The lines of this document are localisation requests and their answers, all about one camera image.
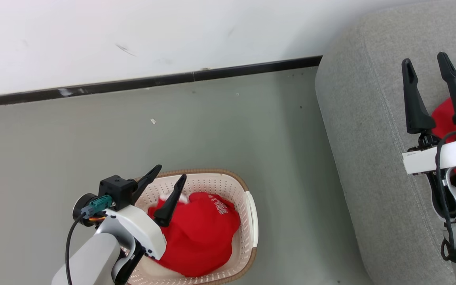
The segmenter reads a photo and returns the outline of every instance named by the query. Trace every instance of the basket rim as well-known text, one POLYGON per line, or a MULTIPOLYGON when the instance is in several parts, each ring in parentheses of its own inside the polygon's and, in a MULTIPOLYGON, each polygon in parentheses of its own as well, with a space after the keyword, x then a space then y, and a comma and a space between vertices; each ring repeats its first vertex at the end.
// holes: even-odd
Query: basket rim
MULTIPOLYGON (((165 171, 163 173, 159 173, 156 178, 170 177, 170 176, 183 175, 183 174, 188 175, 188 174, 203 174, 203 173, 228 175, 228 176, 234 178, 235 180, 237 180, 237 182, 240 183, 240 185, 242 186, 242 189, 244 189, 245 192, 249 191, 249 188, 247 187, 246 182, 244 182, 244 180, 242 180, 242 178, 239 177, 239 175, 237 175, 229 170, 222 169, 222 168, 194 168, 194 169, 185 169, 185 170, 165 171)), ((221 279, 214 280, 214 281, 208 281, 206 283, 200 283, 200 284, 201 285, 221 285, 221 284, 226 284, 226 283, 235 281, 247 273, 247 271, 251 268, 251 266, 255 262, 256 257, 257 257, 257 247, 253 247, 251 250, 251 255, 249 256, 249 260, 248 260, 246 266, 244 266, 244 268, 241 271, 237 272, 235 275, 232 275, 230 277, 221 278, 221 279)))

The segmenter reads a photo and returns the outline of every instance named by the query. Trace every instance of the red garment in basket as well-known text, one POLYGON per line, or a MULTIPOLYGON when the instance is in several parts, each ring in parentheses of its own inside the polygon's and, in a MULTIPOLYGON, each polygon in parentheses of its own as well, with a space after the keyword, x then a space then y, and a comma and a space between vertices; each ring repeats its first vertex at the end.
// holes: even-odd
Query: red garment in basket
MULTIPOLYGON (((436 128, 432 130, 434 135, 439 138, 443 138, 449 132, 456 131, 456 125, 453 124, 453 120, 451 119, 454 115, 453 110, 453 103, 451 102, 451 98, 448 97, 445 102, 441 103, 434 112, 432 112, 432 117, 436 121, 436 128)), ((450 143, 455 141, 456 135, 449 137, 446 142, 450 143)))
MULTIPOLYGON (((161 228, 167 240, 160 265, 186 277, 211 273, 228 262, 232 255, 232 239, 240 226, 235 206, 219 195, 193 193, 189 204, 179 202, 170 226, 161 228)), ((149 208, 153 217, 157 207, 149 208)))

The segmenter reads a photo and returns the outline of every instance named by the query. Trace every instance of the gray sofa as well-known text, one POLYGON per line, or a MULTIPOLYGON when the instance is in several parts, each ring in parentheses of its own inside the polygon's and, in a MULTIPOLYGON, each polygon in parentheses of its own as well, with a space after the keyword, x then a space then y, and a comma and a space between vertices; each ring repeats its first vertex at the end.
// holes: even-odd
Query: gray sofa
POLYGON ((401 62, 410 58, 429 112, 449 95, 436 56, 456 67, 456 0, 379 11, 324 55, 316 92, 365 268, 376 285, 452 285, 442 222, 424 175, 407 175, 401 62))

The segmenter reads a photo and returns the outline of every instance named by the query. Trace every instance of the laundry basket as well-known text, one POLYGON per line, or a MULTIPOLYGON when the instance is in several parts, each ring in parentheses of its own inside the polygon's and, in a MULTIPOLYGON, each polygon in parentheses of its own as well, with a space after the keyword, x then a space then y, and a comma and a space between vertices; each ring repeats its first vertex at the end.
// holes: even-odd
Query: laundry basket
POLYGON ((147 186, 135 206, 147 212, 157 204, 161 194, 173 191, 173 186, 182 174, 188 175, 182 192, 189 196, 195 192, 217 194, 235 205, 240 216, 240 227, 232 241, 232 256, 228 263, 211 274, 201 277, 184 277, 177 272, 143 258, 136 266, 128 283, 131 285, 218 285, 242 277, 255 261, 258 245, 258 216, 255 201, 246 183, 227 170, 192 169, 160 173, 147 186))

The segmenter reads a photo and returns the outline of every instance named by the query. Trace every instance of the white basket handle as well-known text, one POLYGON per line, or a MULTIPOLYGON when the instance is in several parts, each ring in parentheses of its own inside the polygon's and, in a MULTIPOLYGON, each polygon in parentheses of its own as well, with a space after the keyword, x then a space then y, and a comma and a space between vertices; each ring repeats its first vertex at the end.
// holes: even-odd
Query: white basket handle
POLYGON ((255 205, 255 200, 253 199, 253 195, 249 191, 246 191, 246 206, 247 206, 247 214, 249 220, 251 221, 250 225, 250 233, 251 239, 253 241, 253 247, 258 246, 258 213, 257 207, 255 205))

